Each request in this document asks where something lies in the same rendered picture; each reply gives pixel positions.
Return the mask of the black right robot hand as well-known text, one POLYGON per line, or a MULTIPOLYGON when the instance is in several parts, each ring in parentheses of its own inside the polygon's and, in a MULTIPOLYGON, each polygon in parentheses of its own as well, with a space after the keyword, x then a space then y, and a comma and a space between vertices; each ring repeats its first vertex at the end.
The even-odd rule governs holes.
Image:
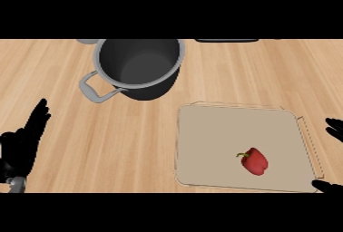
MULTIPOLYGON (((343 143, 343 120, 327 118, 326 122, 329 127, 326 128, 327 133, 343 143)), ((327 194, 343 194, 343 185, 331 184, 327 181, 315 179, 312 187, 327 194)))

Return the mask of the grey metal pot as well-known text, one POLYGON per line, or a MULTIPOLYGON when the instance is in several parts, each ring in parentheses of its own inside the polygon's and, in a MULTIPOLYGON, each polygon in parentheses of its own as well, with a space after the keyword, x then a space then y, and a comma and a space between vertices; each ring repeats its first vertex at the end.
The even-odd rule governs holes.
POLYGON ((93 50, 95 70, 79 82, 83 95, 96 103, 117 93, 138 101, 159 99, 179 77, 184 56, 181 39, 99 39, 93 50), (96 74, 114 86, 104 96, 88 83, 96 74))

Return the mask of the beige tray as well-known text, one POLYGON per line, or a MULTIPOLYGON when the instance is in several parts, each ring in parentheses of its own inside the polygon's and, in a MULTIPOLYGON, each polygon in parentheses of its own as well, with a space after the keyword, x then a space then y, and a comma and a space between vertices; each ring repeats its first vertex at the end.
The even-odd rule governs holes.
POLYGON ((176 179, 200 187, 314 193, 315 159, 302 117, 269 108, 191 104, 179 108, 176 179), (268 160, 253 175, 240 154, 258 149, 268 160))

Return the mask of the dark flat object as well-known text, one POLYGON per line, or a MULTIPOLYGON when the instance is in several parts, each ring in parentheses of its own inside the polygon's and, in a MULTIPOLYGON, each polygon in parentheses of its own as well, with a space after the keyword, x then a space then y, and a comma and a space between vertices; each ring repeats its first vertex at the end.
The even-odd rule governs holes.
POLYGON ((194 39, 198 43, 253 43, 259 39, 194 39))

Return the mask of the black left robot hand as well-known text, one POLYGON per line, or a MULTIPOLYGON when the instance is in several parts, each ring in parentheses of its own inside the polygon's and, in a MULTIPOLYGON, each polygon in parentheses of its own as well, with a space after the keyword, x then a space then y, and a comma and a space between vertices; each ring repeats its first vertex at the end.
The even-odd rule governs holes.
POLYGON ((51 119, 48 100, 42 99, 25 126, 0 135, 0 183, 15 177, 27 177, 36 163, 39 142, 51 119))

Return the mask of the red bell pepper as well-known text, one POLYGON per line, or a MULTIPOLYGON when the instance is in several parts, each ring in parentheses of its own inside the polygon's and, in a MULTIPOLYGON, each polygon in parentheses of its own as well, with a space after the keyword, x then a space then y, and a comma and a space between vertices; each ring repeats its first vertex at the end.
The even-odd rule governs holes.
POLYGON ((262 176, 268 169, 268 160, 263 153, 256 148, 250 148, 249 151, 238 153, 235 156, 241 158, 241 165, 246 170, 253 175, 262 176))

